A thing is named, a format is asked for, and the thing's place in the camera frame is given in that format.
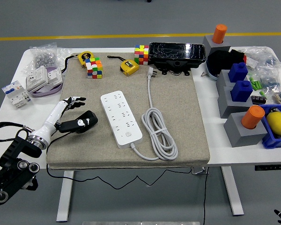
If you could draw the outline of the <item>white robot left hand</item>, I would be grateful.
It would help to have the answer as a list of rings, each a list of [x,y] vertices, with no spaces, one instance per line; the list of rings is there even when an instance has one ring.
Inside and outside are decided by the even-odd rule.
[[[68,97],[59,101],[43,123],[42,127],[33,131],[31,135],[38,136],[39,140],[49,144],[51,142],[51,136],[57,130],[55,124],[62,117],[63,113],[67,110],[85,105],[83,102],[85,100],[85,97]]]

